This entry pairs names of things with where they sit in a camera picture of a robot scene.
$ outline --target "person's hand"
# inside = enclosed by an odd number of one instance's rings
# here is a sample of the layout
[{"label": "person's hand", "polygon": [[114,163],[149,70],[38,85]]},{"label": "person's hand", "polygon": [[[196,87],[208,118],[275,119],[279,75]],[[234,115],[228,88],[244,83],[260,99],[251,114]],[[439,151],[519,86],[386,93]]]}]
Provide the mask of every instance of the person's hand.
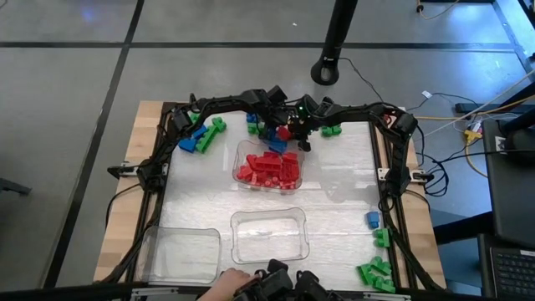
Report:
[{"label": "person's hand", "polygon": [[237,289],[253,280],[256,276],[249,275],[241,270],[229,268],[216,281],[198,301],[228,301],[234,296]]}]

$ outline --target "gray floor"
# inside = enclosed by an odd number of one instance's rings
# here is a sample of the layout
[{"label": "gray floor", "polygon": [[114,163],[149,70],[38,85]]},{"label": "gray floor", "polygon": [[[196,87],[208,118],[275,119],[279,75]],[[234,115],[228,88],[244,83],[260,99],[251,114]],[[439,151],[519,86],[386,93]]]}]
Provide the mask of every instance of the gray floor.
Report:
[{"label": "gray floor", "polygon": [[[208,0],[146,0],[134,40],[320,42],[333,2],[233,0],[223,5]],[[526,27],[525,20],[516,18],[519,6],[514,0],[500,3],[504,13],[520,24],[516,26]],[[11,0],[0,10],[0,42],[122,41],[134,7],[134,0]],[[426,4],[425,12],[432,15],[444,7]],[[348,41],[508,43],[490,5],[460,4],[431,21],[422,20],[414,10],[409,0],[361,0]],[[522,33],[521,43],[534,40],[535,33]],[[526,43],[527,52],[531,51]],[[184,100],[190,92],[228,95],[275,84],[290,98],[305,93],[314,98],[328,95],[345,105],[377,100],[344,61],[336,85],[316,85],[309,69],[320,52],[314,48],[131,49],[59,285],[91,282],[104,235],[105,208],[116,186],[105,169],[124,158],[141,100]],[[118,55],[118,49],[0,48],[0,176],[33,187],[29,197],[0,195],[0,267],[10,271],[0,276],[0,290],[40,285]],[[355,62],[386,101],[405,107],[418,105],[424,99],[423,90],[489,100],[525,74],[510,51],[345,49],[343,56]],[[416,114],[453,115],[449,101],[436,96]],[[443,123],[421,124],[427,132]],[[462,148],[461,135],[452,127],[426,142],[425,152],[436,158]],[[473,150],[481,147],[474,145]],[[474,161],[484,170],[482,157]],[[446,168],[451,175],[448,194],[430,197],[435,222],[490,209],[485,178],[463,160],[447,163]],[[450,266],[455,252],[441,248],[445,266]],[[457,277],[460,270],[446,270],[446,277],[474,285]]]}]

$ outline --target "green toy brick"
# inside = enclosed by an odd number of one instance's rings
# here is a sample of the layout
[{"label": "green toy brick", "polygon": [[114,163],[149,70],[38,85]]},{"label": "green toy brick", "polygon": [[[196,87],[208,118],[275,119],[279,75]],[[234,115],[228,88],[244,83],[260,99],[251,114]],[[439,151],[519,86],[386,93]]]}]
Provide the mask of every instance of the green toy brick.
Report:
[{"label": "green toy brick", "polygon": [[225,121],[223,121],[223,118],[221,117],[212,118],[211,122],[212,124],[214,124],[214,126],[216,126],[217,130],[220,133],[224,132],[225,129],[227,128],[227,123],[225,123]]},{"label": "green toy brick", "polygon": [[388,229],[377,229],[374,231],[375,241],[378,247],[390,247],[390,236]]},{"label": "green toy brick", "polygon": [[333,128],[328,126],[322,126],[321,128],[321,135],[323,137],[330,137],[333,135]]},{"label": "green toy brick", "polygon": [[340,133],[342,133],[341,125],[335,125],[331,129],[333,129],[333,135],[340,135]]},{"label": "green toy brick", "polygon": [[197,151],[200,151],[204,154],[206,149],[208,149],[208,146],[210,146],[211,142],[214,140],[214,137],[217,134],[217,128],[214,125],[208,126],[208,131],[202,136],[202,138],[197,141],[197,145],[195,145],[195,149]]},{"label": "green toy brick", "polygon": [[371,266],[369,264],[363,264],[361,266],[358,266],[357,272],[359,272],[360,278],[362,279],[364,285],[374,284],[375,278],[377,276],[371,273]]},{"label": "green toy brick", "polygon": [[381,276],[375,279],[374,288],[385,293],[395,293],[394,283],[391,280],[384,280]]},{"label": "green toy brick", "polygon": [[249,132],[249,134],[252,134],[252,135],[260,134],[260,132],[258,132],[258,129],[264,130],[264,124],[258,124],[258,127],[257,127],[256,122],[247,123],[247,131]]},{"label": "green toy brick", "polygon": [[392,274],[392,269],[389,262],[384,262],[383,258],[380,256],[375,256],[371,263],[369,263],[371,268],[373,268],[375,271],[382,273],[385,276]]},{"label": "green toy brick", "polygon": [[199,120],[199,115],[197,113],[191,113],[190,119],[193,123],[196,123]]}]

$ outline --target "clear plastic bin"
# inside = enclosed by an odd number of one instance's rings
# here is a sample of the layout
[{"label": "clear plastic bin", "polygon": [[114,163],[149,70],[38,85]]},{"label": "clear plastic bin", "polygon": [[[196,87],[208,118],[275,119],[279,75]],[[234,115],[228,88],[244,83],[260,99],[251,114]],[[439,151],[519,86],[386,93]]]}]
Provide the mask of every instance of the clear plastic bin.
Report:
[{"label": "clear plastic bin", "polygon": [[[288,147],[286,149],[286,153],[294,153],[296,155],[297,160],[297,166],[299,170],[299,176],[298,179],[293,181],[293,184],[291,186],[288,185],[288,183],[284,183],[283,181],[280,181],[278,179],[278,184],[273,184],[271,186],[265,186],[262,182],[260,184],[253,185],[250,181],[240,179],[238,176],[238,173],[240,172],[241,166],[248,166],[247,163],[247,155],[255,155],[257,157],[264,156],[266,152],[273,153],[269,150],[268,145],[261,143],[253,143],[249,140],[242,140],[236,150],[236,158],[234,160],[234,167],[232,168],[232,177],[234,180],[236,180],[239,183],[239,186],[242,188],[247,189],[254,189],[254,190],[262,190],[262,191],[273,191],[273,192],[281,192],[281,193],[294,193],[302,184],[303,182],[303,162],[304,162],[304,153],[299,150],[297,147],[297,144],[294,143],[294,141],[288,142]],[[267,175],[267,180],[272,181],[273,177],[272,175]]]},{"label": "clear plastic bin", "polygon": [[270,259],[305,259],[309,252],[303,210],[236,212],[231,218],[232,260],[265,263]]},{"label": "clear plastic bin", "polygon": [[216,229],[151,227],[143,236],[135,277],[163,285],[211,283],[219,272],[220,255]]}]

